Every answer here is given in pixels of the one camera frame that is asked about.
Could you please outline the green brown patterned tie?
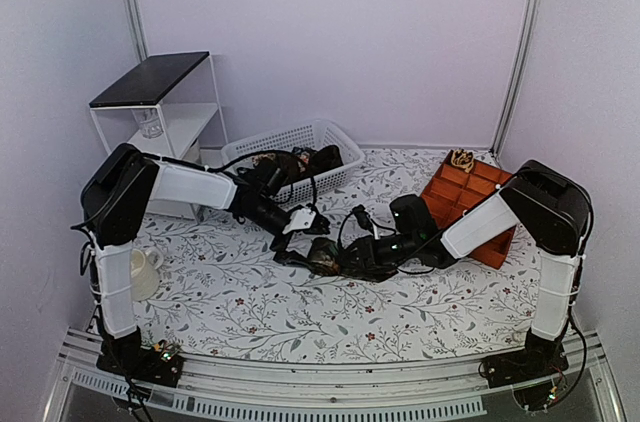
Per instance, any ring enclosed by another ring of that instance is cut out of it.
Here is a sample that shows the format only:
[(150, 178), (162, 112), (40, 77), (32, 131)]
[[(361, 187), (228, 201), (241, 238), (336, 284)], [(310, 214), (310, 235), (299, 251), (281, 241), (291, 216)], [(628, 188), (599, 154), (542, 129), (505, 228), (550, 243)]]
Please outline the green brown patterned tie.
[[(341, 276), (342, 275), (342, 250), (337, 242), (333, 242), (328, 238), (318, 237), (311, 246), (307, 255), (309, 270), (320, 276)], [(384, 280), (362, 280), (368, 282), (383, 282), (398, 274), (397, 268), (392, 263), (381, 262), (376, 259), (379, 266), (385, 269)]]

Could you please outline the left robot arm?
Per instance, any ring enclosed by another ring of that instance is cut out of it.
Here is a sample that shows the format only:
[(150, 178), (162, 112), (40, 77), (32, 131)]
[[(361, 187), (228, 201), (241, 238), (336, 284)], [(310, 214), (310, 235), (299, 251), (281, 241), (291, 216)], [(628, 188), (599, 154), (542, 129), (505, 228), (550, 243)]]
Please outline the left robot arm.
[(111, 361), (126, 375), (141, 375), (149, 365), (139, 347), (129, 268), (133, 242), (147, 217), (200, 222), (206, 211), (227, 212), (271, 234), (274, 251), (285, 249), (296, 233), (325, 231), (315, 203), (286, 210), (276, 201), (287, 180), (278, 155), (257, 152), (251, 167), (242, 158), (209, 167), (123, 143), (85, 185), (83, 219), (72, 228), (87, 237), (93, 251), (89, 267), (103, 339)]

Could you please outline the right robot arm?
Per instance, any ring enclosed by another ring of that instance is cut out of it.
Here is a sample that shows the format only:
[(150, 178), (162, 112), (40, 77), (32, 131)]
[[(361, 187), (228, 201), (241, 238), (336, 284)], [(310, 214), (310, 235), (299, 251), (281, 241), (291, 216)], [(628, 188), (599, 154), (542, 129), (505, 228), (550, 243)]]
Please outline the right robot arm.
[(449, 226), (437, 227), (425, 200), (410, 194), (390, 204), (395, 234), (356, 239), (339, 246), (344, 277), (384, 281), (411, 259), (444, 269), (516, 226), (532, 237), (541, 275), (537, 307), (517, 357), (517, 369), (537, 378), (552, 366), (579, 292), (586, 245), (594, 225), (588, 192), (536, 160), (467, 209)]

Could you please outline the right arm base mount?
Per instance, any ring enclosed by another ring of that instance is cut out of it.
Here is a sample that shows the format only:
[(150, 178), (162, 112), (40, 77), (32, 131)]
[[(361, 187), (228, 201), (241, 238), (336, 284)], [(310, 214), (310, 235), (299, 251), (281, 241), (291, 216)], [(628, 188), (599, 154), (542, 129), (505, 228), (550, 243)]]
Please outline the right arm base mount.
[(578, 375), (569, 383), (565, 371), (568, 357), (561, 342), (542, 340), (527, 342), (525, 347), (513, 352), (487, 356), (478, 366), (478, 375), (490, 388), (533, 382), (548, 377), (544, 383), (529, 385), (513, 392), (516, 404), (526, 412), (545, 412), (566, 400), (577, 388), (586, 369), (588, 349), (581, 338), (582, 353)]

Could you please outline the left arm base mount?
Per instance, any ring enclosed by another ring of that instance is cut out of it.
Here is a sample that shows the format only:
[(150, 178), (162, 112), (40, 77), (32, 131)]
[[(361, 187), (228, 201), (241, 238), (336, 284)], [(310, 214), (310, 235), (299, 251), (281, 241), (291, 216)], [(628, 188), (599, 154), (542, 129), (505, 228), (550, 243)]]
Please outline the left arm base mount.
[(174, 348), (145, 348), (140, 342), (104, 340), (96, 367), (133, 381), (176, 388), (182, 375), (184, 358)]

